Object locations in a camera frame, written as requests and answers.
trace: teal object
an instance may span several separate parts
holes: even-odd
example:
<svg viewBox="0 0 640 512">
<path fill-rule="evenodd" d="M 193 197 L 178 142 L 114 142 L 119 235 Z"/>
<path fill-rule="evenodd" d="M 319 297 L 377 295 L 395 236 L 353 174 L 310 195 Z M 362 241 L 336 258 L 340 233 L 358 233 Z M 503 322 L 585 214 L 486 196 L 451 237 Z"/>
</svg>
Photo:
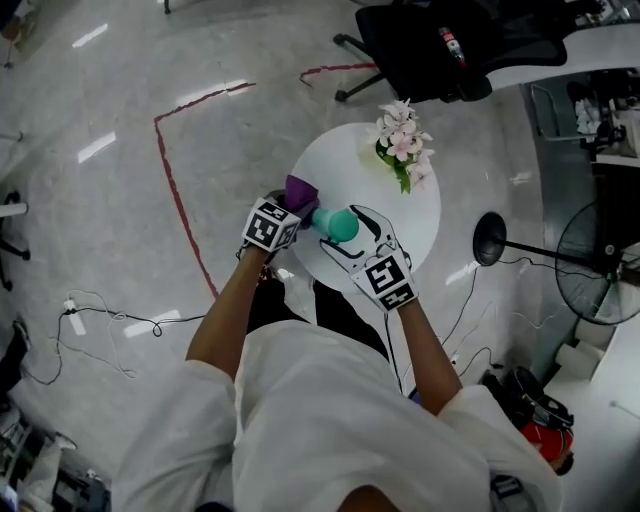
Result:
<svg viewBox="0 0 640 512">
<path fill-rule="evenodd" d="M 311 225 L 334 242 L 353 240 L 360 229 L 358 217 L 346 208 L 338 211 L 316 208 L 311 216 Z"/>
</svg>

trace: white floor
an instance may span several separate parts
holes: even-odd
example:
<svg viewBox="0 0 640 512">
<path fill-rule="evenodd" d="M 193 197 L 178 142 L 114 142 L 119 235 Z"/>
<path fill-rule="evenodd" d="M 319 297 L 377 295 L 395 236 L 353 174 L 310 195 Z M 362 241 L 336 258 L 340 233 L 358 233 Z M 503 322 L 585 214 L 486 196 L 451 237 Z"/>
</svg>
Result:
<svg viewBox="0 0 640 512">
<path fill-rule="evenodd" d="M 358 83 L 371 70 L 323 71 L 308 76 L 312 87 L 299 80 L 310 68 L 366 60 L 332 43 L 338 32 L 357 35 L 357 7 L 347 0 L 172 5 L 173 14 L 165 16 L 155 0 L 53 0 L 24 52 L 14 54 L 15 68 L 0 73 L 0 131 L 26 134 L 19 144 L 0 141 L 2 188 L 17 188 L 30 204 L 28 215 L 8 221 L 4 231 L 33 255 L 30 262 L 1 255 L 15 288 L 0 290 L 7 333 L 0 343 L 15 314 L 23 315 L 33 343 L 26 366 L 41 380 L 51 379 L 59 365 L 50 338 L 71 289 L 97 292 L 111 309 L 141 317 L 198 315 L 213 301 L 169 187 L 156 125 L 203 265 L 220 290 L 255 198 L 280 187 L 317 136 L 340 124 L 373 121 L 377 106 L 393 99 L 383 82 L 347 105 L 333 101 L 339 85 Z M 81 44 L 86 34 L 98 35 Z M 417 65 L 428 66 L 426 57 Z M 255 85 L 154 124 L 240 81 Z M 514 240 L 541 243 L 540 182 L 517 89 L 477 103 L 431 101 L 417 109 L 435 138 L 442 214 L 415 279 L 444 337 L 472 286 L 477 220 L 498 211 Z M 507 252 L 504 259 L 518 256 Z M 313 320 L 308 274 L 292 254 L 276 264 L 295 276 L 285 280 L 288 303 Z M 457 352 L 461 370 L 485 346 L 494 362 L 509 350 L 525 360 L 531 355 L 535 330 L 511 313 L 537 320 L 540 272 L 521 264 L 477 271 L 473 296 L 446 345 Z M 72 297 L 100 307 L 95 297 Z M 350 300 L 384 337 L 382 315 L 363 297 Z M 87 336 L 75 336 L 65 318 L 61 339 L 114 363 L 108 317 L 86 312 L 83 320 Z M 146 397 L 166 368 L 184 357 L 197 326 L 167 326 L 159 338 L 149 332 L 127 337 L 131 323 L 109 327 L 122 366 L 135 370 L 136 379 L 63 347 L 58 380 L 42 386 L 26 377 L 12 393 L 39 425 L 76 441 L 76 457 L 107 480 Z M 391 333 L 408 390 L 413 377 L 395 315 Z M 475 382 L 487 366 L 485 351 L 464 381 Z"/>
</svg>

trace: electric fan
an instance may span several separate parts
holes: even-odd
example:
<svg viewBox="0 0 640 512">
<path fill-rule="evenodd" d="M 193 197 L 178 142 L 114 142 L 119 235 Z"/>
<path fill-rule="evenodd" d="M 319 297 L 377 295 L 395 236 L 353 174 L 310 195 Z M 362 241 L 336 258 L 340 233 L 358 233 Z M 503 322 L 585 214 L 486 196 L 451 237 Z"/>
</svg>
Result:
<svg viewBox="0 0 640 512">
<path fill-rule="evenodd" d="M 502 217 L 485 214 L 473 235 L 476 261 L 493 265 L 505 247 L 555 258 L 560 294 L 587 322 L 616 325 L 640 312 L 640 235 L 621 219 L 598 215 L 596 203 L 569 221 L 557 252 L 508 241 Z"/>
</svg>

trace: purple object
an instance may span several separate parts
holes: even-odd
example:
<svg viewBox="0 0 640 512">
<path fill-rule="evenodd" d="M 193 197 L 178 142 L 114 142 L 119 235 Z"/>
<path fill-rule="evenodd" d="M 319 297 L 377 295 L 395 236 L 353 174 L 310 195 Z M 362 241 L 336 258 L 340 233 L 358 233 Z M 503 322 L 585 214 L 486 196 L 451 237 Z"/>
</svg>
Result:
<svg viewBox="0 0 640 512">
<path fill-rule="evenodd" d="M 302 219 L 302 228 L 311 226 L 313 210 L 320 206 L 318 189 L 289 174 L 284 185 L 284 209 Z"/>
</svg>

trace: white table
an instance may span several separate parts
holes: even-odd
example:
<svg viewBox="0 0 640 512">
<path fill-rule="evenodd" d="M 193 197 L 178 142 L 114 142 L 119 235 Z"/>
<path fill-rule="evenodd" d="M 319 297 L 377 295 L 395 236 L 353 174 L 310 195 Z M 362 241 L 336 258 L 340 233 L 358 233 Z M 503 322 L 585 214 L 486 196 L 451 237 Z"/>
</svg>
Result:
<svg viewBox="0 0 640 512">
<path fill-rule="evenodd" d="M 302 153 L 292 174 L 316 187 L 323 208 L 339 210 L 355 204 L 367 206 L 387 217 L 397 239 L 411 255 L 413 271 L 429 254 L 440 224 L 440 189 L 435 173 L 429 173 L 410 194 L 389 167 L 366 144 L 367 123 L 338 126 L 320 137 Z M 314 229 L 298 232 L 293 251 L 309 273 L 327 286 L 347 293 L 358 288 L 346 272 L 319 245 Z M 341 244 L 349 252 L 373 251 L 373 236 L 360 224 L 358 236 Z"/>
</svg>

